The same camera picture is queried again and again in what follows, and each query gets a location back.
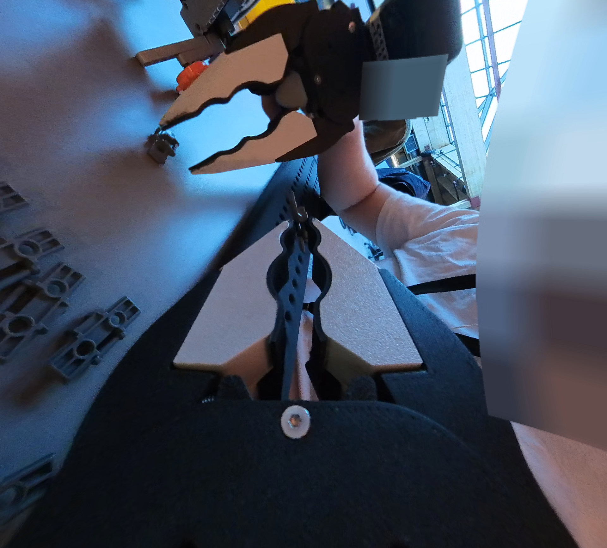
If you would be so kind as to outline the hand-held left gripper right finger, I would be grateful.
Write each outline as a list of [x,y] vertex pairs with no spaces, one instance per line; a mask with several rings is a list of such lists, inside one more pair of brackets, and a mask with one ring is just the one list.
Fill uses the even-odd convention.
[[320,400],[339,400],[358,377],[416,372],[423,360],[379,268],[310,221],[312,348],[306,364]]

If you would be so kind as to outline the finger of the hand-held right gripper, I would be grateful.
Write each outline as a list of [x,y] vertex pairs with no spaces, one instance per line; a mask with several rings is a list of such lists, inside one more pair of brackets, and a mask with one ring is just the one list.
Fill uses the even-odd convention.
[[298,111],[287,112],[272,120],[264,133],[243,138],[233,148],[216,152],[189,171],[193,175],[207,175],[276,163],[316,134],[311,118]]
[[171,104],[160,119],[159,128],[172,128],[198,116],[209,105],[229,101],[246,85],[273,87],[283,78],[288,57],[280,33],[241,50],[222,53]]

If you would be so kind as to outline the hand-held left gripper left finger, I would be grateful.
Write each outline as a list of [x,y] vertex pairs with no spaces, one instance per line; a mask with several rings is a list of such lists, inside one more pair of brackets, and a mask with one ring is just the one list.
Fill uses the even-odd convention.
[[223,266],[173,364],[239,376],[262,399],[303,398],[303,303],[304,242],[284,221]]

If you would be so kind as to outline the grey track link piece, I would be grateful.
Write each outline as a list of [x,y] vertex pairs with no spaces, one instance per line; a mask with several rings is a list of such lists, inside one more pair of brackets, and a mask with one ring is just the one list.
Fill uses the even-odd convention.
[[179,142],[173,133],[162,127],[156,128],[146,140],[147,154],[158,165],[164,165],[167,158],[175,157],[178,146]]
[[290,190],[287,202],[291,212],[294,241],[297,242],[300,250],[305,252],[308,243],[308,234],[305,227],[308,220],[307,212],[304,207],[297,206],[297,199],[293,189]]

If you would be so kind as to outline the person's left forearm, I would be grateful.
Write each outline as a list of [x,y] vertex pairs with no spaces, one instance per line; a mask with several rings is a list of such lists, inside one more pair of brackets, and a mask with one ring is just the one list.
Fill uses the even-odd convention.
[[606,452],[512,422],[527,464],[579,547],[606,547]]

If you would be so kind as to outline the person's right forearm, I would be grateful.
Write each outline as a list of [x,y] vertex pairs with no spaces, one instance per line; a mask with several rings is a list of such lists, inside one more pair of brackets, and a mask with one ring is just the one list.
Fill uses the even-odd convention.
[[364,232],[376,226],[381,184],[365,146],[362,123],[354,119],[346,133],[317,161],[320,191],[328,206],[353,228]]

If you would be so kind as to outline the grey desk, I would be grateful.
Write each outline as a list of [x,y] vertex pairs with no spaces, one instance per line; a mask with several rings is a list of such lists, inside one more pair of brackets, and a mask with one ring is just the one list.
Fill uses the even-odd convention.
[[[212,265],[276,169],[193,176],[188,167],[265,129],[246,91],[181,125],[177,157],[152,160],[146,138],[173,101],[175,60],[141,67],[142,49],[189,36],[176,0],[1,0],[1,180],[27,205],[1,235],[37,228],[63,249],[40,260],[84,275],[68,310],[1,364],[1,478],[54,453],[46,492],[8,524],[11,547],[147,547],[115,541],[123,507],[98,511],[96,473],[144,439],[172,392],[201,399],[209,380],[172,366],[217,272]],[[47,366],[59,337],[129,297],[141,310],[98,365],[66,383]]]

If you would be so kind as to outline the black perforated panel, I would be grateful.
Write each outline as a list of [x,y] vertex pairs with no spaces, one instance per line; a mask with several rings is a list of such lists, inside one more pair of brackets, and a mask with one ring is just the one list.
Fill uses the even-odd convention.
[[[291,189],[297,206],[304,207],[308,215],[305,252],[294,241],[287,202]],[[315,239],[311,218],[317,217],[319,202],[317,160],[284,163],[218,256],[217,267],[225,267],[233,260],[244,262],[244,269],[237,271],[238,279],[245,278],[245,271],[261,271],[261,286],[237,287],[237,294],[252,296],[254,320],[261,320],[262,296],[269,296],[269,336],[262,342],[270,369],[253,381],[262,400],[287,400],[293,385],[299,327],[312,265],[311,245]]]

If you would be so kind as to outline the yellow plastic bin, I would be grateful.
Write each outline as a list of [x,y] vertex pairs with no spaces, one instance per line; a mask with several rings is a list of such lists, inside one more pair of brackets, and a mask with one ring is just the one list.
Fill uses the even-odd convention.
[[238,33],[243,29],[247,28],[247,26],[257,19],[262,13],[270,10],[279,5],[288,5],[295,4],[295,0],[258,0],[254,4],[252,8],[248,10],[248,12],[237,21],[237,25],[235,26],[235,32]]

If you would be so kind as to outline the rows of grey track links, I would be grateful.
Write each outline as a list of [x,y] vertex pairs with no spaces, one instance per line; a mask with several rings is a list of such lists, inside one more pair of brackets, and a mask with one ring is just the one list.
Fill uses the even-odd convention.
[[[84,275],[59,262],[42,272],[40,260],[63,249],[45,228],[19,235],[1,235],[1,364],[39,336],[49,333],[69,308],[69,299],[82,285]],[[126,336],[140,308],[121,297],[108,309],[84,315],[65,331],[47,366],[68,383],[81,376]],[[56,474],[54,453],[45,454],[1,479],[1,526],[32,507],[46,492]]]

